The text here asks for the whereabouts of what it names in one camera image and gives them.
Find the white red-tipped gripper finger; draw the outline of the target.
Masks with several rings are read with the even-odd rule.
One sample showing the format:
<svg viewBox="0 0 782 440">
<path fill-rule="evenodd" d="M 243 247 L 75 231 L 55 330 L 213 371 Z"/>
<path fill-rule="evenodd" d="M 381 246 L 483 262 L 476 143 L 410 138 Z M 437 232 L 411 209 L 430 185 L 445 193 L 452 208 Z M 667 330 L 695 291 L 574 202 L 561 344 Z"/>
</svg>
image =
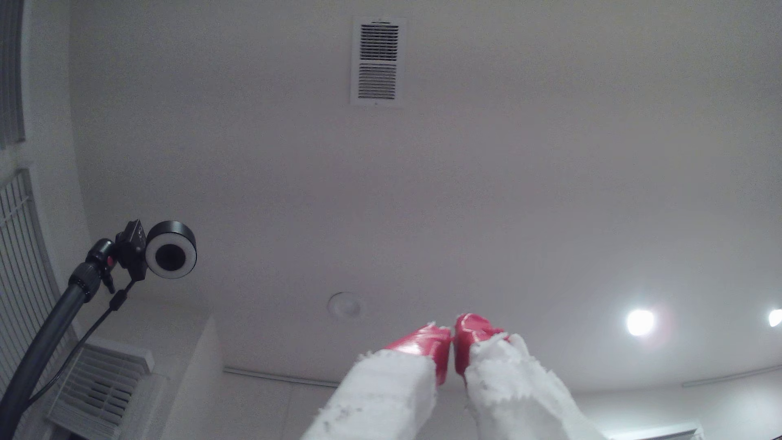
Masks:
<svg viewBox="0 0 782 440">
<path fill-rule="evenodd" d="M 451 329 L 428 323 L 361 355 L 302 439 L 415 439 L 445 382 Z"/>
<path fill-rule="evenodd" d="M 605 439 L 521 335 L 465 313 L 454 348 L 479 439 Z"/>
</svg>

